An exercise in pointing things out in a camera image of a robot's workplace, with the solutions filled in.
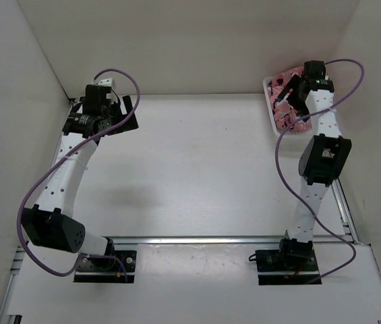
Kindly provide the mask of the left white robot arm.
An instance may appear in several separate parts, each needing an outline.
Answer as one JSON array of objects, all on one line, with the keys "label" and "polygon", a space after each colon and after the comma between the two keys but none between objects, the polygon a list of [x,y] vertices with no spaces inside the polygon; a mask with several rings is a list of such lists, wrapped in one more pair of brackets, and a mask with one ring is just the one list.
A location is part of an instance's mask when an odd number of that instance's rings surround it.
[{"label": "left white robot arm", "polygon": [[132,109],[130,97],[119,98],[114,87],[112,78],[86,86],[84,98],[71,109],[62,130],[56,160],[63,164],[47,178],[34,206],[22,213],[22,227],[33,245],[92,254],[92,262],[101,270],[110,269],[116,261],[109,241],[73,219],[80,182],[100,141],[91,140],[82,148],[77,145],[121,121],[126,123],[114,134],[138,128],[136,117],[127,116]]}]

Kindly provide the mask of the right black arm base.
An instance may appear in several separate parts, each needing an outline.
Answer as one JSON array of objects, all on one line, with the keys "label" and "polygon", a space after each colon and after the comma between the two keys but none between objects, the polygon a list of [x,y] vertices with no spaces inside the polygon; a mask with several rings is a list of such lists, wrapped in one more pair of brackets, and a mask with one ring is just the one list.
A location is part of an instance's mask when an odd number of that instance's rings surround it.
[{"label": "right black arm base", "polygon": [[313,242],[283,238],[276,249],[256,250],[248,257],[255,262],[260,286],[320,285],[320,271]]}]

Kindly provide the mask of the pink shark print shorts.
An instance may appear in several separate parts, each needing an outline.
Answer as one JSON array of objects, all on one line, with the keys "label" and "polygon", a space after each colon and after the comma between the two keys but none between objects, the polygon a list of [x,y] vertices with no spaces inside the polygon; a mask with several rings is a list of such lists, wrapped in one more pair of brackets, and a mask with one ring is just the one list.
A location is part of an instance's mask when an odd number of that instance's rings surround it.
[{"label": "pink shark print shorts", "polygon": [[301,76],[302,72],[303,66],[292,68],[275,76],[267,85],[270,107],[279,132],[300,118],[286,99],[279,101],[279,94],[294,74]]}]

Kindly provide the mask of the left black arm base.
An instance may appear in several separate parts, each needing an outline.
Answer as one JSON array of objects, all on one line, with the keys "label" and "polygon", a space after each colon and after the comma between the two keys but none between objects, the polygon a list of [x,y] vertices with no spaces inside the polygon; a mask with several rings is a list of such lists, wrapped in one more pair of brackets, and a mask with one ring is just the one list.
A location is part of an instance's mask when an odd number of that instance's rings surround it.
[{"label": "left black arm base", "polygon": [[107,256],[113,258],[84,257],[78,261],[74,283],[133,284],[136,276],[137,251],[118,248],[109,238]]}]

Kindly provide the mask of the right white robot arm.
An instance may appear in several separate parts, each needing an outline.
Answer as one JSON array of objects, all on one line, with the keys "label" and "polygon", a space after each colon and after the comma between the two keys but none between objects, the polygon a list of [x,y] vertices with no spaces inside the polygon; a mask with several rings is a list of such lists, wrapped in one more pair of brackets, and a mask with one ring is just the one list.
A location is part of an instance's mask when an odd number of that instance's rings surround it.
[{"label": "right white robot arm", "polygon": [[336,180],[351,150],[351,141],[343,138],[333,111],[309,117],[311,113],[329,108],[334,99],[334,85],[326,75],[323,61],[307,61],[300,76],[287,85],[291,94],[287,101],[297,116],[312,123],[313,136],[299,160],[301,188],[292,224],[281,240],[278,264],[287,270],[311,259],[315,216],[329,186]]}]

